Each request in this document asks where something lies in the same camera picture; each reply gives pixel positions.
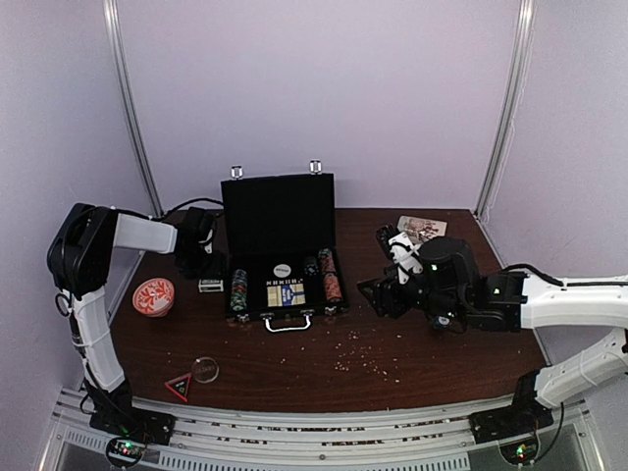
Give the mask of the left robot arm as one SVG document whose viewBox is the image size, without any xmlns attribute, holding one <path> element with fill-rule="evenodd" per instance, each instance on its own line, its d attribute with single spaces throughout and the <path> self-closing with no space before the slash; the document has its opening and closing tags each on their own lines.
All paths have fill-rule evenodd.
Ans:
<svg viewBox="0 0 628 471">
<path fill-rule="evenodd" d="M 58 292 L 55 304 L 70 323 L 71 339 L 83 367 L 83 384 L 93 405 L 91 428 L 136 443 L 166 445 L 173 415 L 132 404 L 131 383 L 111 336 L 105 287 L 114 249 L 172 254 L 188 278 L 203 275 L 214 261 L 209 247 L 219 212 L 202 208 L 202 199 L 180 205 L 177 223 L 115 207 L 77 203 L 47 252 L 47 267 Z"/>
</svg>

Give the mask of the blue white playing card box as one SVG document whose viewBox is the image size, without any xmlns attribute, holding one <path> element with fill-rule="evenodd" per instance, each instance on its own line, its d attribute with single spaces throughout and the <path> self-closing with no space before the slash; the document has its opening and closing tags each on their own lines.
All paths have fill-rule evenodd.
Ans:
<svg viewBox="0 0 628 471">
<path fill-rule="evenodd" d="M 201 279 L 197 287 L 201 293 L 223 292 L 225 289 L 224 281 L 221 279 Z"/>
</svg>

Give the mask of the clear round button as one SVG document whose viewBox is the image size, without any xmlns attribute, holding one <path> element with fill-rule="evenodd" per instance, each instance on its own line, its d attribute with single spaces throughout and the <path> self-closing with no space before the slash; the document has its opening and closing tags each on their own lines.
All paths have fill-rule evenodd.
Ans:
<svg viewBox="0 0 628 471">
<path fill-rule="evenodd" d="M 192 379 L 197 383 L 209 384 L 218 378 L 220 367 L 214 358 L 202 356 L 192 362 L 190 373 Z"/>
</svg>

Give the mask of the white dealer button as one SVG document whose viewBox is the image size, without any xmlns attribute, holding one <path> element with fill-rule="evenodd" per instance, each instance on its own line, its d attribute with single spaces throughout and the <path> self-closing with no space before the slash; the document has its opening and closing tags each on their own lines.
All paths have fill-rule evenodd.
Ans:
<svg viewBox="0 0 628 471">
<path fill-rule="evenodd" d="M 277 278 L 286 278 L 291 274 L 291 266 L 285 263 L 278 264 L 274 267 L 273 274 Z"/>
</svg>

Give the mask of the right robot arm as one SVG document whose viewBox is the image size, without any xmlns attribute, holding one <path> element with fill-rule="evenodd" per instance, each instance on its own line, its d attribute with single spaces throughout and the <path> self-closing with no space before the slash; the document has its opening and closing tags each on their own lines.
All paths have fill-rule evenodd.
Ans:
<svg viewBox="0 0 628 471">
<path fill-rule="evenodd" d="M 518 333 L 550 326 L 608 327 L 609 333 L 570 358 L 517 381 L 512 401 L 470 415 L 476 443 L 548 427 L 566 400 L 627 370 L 627 279 L 558 279 L 528 264 L 481 275 L 471 246 L 437 236 L 414 244 L 405 233 L 383 235 L 392 265 L 358 290 L 380 317 L 421 310 L 437 330 Z"/>
</svg>

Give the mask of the red triangle marker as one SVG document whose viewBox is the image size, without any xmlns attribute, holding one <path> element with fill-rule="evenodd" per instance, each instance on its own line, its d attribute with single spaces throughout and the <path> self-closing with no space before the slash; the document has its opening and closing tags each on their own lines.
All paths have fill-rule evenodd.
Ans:
<svg viewBox="0 0 628 471">
<path fill-rule="evenodd" d="M 186 373 L 164 383 L 168 391 L 174 394 L 183 402 L 188 401 L 188 392 L 191 383 L 191 374 Z"/>
</svg>

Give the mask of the dark poker chip stack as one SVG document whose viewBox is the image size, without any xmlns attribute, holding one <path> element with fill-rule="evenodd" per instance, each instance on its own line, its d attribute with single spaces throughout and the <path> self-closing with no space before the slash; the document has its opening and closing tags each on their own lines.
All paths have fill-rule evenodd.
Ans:
<svg viewBox="0 0 628 471">
<path fill-rule="evenodd" d="M 318 260 L 314 256 L 307 256 L 303 260 L 303 273 L 306 277 L 313 277 L 319 274 Z"/>
</svg>

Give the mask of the red black poker chip stack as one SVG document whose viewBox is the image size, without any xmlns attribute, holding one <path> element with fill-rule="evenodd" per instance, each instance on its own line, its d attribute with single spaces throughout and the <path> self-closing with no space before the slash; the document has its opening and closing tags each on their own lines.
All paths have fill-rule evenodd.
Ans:
<svg viewBox="0 0 628 471">
<path fill-rule="evenodd" d="M 343 297 L 333 252 L 329 248 L 323 248 L 318 252 L 318 259 L 327 300 L 341 302 Z"/>
</svg>

